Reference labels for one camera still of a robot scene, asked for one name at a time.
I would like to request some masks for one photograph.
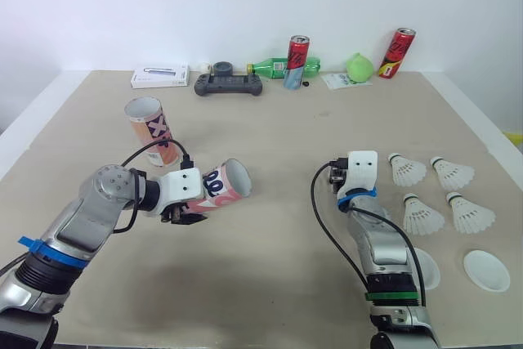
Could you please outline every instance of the table surface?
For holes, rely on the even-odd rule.
[[[521,234],[523,195],[481,141],[418,73],[371,87],[331,92],[321,78],[298,91],[264,80],[259,97],[196,96],[192,87],[132,90],[132,72],[92,72],[0,181],[0,266],[23,252],[16,240],[39,237],[106,163],[140,147],[123,113],[134,97],[155,96],[176,139],[206,171],[234,157],[248,168],[253,194],[188,227],[139,215],[112,236],[73,287],[58,315],[58,342],[156,347],[368,347],[364,289],[314,219],[311,178],[348,150],[379,153],[378,198],[402,222],[402,196],[415,192],[445,215],[445,227],[411,236],[439,265],[427,292],[443,346],[523,342]],[[191,75],[194,81],[197,74]],[[436,174],[408,189],[395,186],[387,156],[441,155],[476,169],[463,196],[494,210],[494,225],[461,235],[452,224]],[[134,162],[163,174],[145,157]],[[357,259],[325,177],[320,213]],[[126,221],[129,212],[122,214]],[[505,293],[489,293],[466,276],[473,249],[496,255],[511,272]]]

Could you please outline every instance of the paper cup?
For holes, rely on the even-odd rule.
[[[183,213],[203,213],[232,204],[250,196],[251,188],[245,166],[237,159],[228,159],[203,175],[204,198],[187,202]]]
[[[160,139],[172,139],[171,131],[163,114],[160,101],[153,97],[140,97],[125,105],[125,114],[143,146]],[[149,161],[163,167],[175,163],[178,149],[172,143],[164,142],[147,150]]]

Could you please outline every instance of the blue tape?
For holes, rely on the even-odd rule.
[[[69,255],[65,255],[64,253],[49,247],[40,239],[32,240],[29,237],[22,236],[20,240],[18,240],[18,243],[29,248],[30,253],[40,253],[45,257],[49,257],[53,261],[57,261],[68,266],[77,267],[78,269],[83,269],[89,264],[88,261],[83,261],[82,259],[77,259],[76,257],[70,257]]]
[[[345,202],[348,202],[352,198],[355,198],[356,196],[376,196],[378,192],[376,191],[376,187],[374,187],[371,191],[365,191],[365,192],[358,192],[356,194],[350,194],[348,196],[345,196],[341,199],[337,200],[337,206],[340,207],[340,205],[344,204]]]

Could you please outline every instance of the green plastic bottle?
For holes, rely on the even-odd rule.
[[[247,74],[257,74],[267,78],[283,78],[287,68],[286,57],[271,57],[260,63],[248,63]],[[318,75],[320,71],[320,59],[317,57],[307,57],[303,78],[312,78]]]

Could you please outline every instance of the white box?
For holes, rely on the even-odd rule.
[[[133,89],[147,87],[174,87],[189,84],[188,65],[169,65],[167,67],[140,67],[131,78]]]

